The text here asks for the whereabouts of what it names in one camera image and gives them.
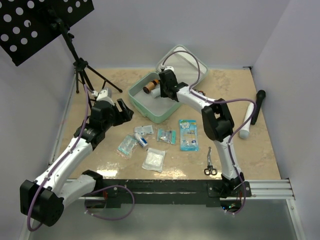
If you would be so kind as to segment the brown bottle orange cap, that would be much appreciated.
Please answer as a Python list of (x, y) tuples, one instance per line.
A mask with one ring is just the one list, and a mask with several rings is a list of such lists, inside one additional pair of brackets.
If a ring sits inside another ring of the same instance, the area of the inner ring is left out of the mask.
[(152, 81), (150, 81), (149, 83), (147, 83), (142, 90), (146, 93), (149, 94), (152, 90), (154, 90), (156, 88), (156, 86), (160, 83), (160, 81), (158, 79), (154, 79)]

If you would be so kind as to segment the mint green medicine case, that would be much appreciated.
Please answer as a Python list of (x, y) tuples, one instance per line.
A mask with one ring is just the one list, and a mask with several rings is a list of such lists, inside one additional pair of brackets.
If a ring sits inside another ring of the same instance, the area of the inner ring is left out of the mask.
[(128, 90), (131, 104), (143, 117), (156, 124), (164, 122), (181, 105), (161, 93), (166, 86), (160, 82), (146, 90), (153, 86), (156, 80), (162, 79), (161, 72), (166, 69), (174, 72), (178, 84), (182, 82), (189, 86), (201, 82), (209, 71), (208, 67), (185, 46), (176, 45), (162, 57), (154, 71), (134, 83)]

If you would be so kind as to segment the teal clear zip bag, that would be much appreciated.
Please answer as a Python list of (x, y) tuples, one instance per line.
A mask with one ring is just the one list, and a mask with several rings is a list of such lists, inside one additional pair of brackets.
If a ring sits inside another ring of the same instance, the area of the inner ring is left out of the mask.
[(125, 159), (130, 159), (138, 142), (132, 135), (127, 135), (117, 147), (117, 153)]

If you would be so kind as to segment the white gauze pack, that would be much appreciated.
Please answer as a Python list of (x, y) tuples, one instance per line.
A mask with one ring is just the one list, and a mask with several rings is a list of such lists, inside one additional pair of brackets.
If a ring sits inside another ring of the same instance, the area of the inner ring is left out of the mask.
[(148, 148), (142, 168), (161, 173), (163, 171), (165, 156), (166, 152), (163, 150)]

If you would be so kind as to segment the blue cotton swab bag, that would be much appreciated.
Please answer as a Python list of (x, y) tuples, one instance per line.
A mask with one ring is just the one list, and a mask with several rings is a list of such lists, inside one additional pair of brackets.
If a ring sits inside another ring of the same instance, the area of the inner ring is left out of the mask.
[(197, 152), (199, 150), (197, 122), (192, 119), (180, 119), (180, 150)]

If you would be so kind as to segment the white plastic bottle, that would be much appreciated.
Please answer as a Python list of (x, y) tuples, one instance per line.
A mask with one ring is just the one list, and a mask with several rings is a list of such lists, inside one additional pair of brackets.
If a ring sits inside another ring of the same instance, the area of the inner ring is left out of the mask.
[(161, 96), (161, 89), (155, 88), (150, 92), (151, 96), (155, 99)]

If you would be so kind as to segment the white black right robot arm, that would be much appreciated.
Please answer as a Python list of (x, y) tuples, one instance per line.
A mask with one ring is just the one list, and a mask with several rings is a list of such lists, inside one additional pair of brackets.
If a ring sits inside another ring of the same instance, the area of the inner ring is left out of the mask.
[(188, 105), (201, 114), (204, 132), (213, 141), (221, 163), (223, 192), (233, 197), (240, 190), (247, 197), (247, 189), (242, 170), (238, 164), (233, 145), (235, 123), (227, 102), (213, 99), (195, 91), (184, 82), (178, 83), (171, 69), (159, 73), (160, 96)]

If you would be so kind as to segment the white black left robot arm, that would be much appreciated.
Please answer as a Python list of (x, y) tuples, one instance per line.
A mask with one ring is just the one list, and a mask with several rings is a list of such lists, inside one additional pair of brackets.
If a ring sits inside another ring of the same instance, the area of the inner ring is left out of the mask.
[(104, 185), (103, 176), (92, 170), (84, 171), (72, 183), (66, 181), (105, 139), (107, 130), (131, 121), (133, 115), (134, 111), (121, 98), (116, 103), (108, 98), (100, 99), (85, 109), (82, 124), (62, 154), (35, 180), (25, 180), (19, 188), (20, 211), (26, 215), (29, 231), (38, 230), (32, 226), (32, 220), (40, 226), (53, 226), (65, 208), (82, 196), (99, 196), (110, 189), (128, 191), (122, 185)]

